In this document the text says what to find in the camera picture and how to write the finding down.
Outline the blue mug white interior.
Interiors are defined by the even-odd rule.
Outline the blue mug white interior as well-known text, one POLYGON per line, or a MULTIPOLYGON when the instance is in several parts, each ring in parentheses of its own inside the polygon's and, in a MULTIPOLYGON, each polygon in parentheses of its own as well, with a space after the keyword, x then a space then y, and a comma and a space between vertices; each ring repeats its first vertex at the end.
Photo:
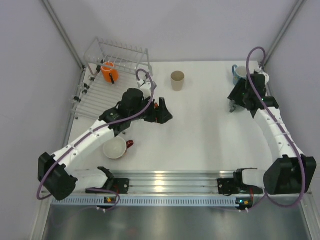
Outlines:
POLYGON ((240 79, 247 79, 247 68, 245 66, 237 66, 236 64, 231 68, 233 75, 233 84, 236 86, 240 79))

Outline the orange mug black handle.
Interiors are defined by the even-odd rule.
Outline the orange mug black handle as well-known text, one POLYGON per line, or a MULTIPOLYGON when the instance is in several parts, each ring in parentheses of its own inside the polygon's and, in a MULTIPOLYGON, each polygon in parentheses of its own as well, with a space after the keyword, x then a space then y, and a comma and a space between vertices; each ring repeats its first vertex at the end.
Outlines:
POLYGON ((104 62, 100 67, 100 70, 107 83, 114 85, 116 81, 119 79, 119 73, 115 69, 115 65, 113 62, 104 62))

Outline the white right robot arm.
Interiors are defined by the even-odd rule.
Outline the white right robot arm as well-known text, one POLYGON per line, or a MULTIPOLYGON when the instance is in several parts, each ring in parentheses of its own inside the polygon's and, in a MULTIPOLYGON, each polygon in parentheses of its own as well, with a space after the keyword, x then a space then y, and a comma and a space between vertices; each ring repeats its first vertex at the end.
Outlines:
POLYGON ((245 191, 249 187, 266 190, 269 195, 307 192, 317 162, 296 146, 282 120, 279 104, 267 96, 267 74, 251 74, 251 80, 238 80, 228 99, 247 109, 260 127, 269 146, 272 164, 267 170, 240 168, 233 173, 234 184, 245 191))

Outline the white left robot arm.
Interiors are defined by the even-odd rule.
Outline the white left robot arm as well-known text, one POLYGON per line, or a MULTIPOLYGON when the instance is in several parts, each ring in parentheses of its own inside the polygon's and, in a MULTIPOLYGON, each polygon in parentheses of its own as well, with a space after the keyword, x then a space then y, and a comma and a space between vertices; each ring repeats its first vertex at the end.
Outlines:
POLYGON ((155 101, 152 95, 144 97, 143 92, 137 88, 128 89, 121 101, 100 115, 80 137, 52 154, 45 152, 39 157, 37 178, 40 185, 37 199, 44 200, 41 196, 42 188, 46 188, 58 201, 64 200, 74 191, 107 190, 112 184, 112 174, 108 169, 98 166, 89 170, 76 170, 76 164, 130 128, 133 121, 165 124, 172 119, 173 115, 163 97, 155 101))

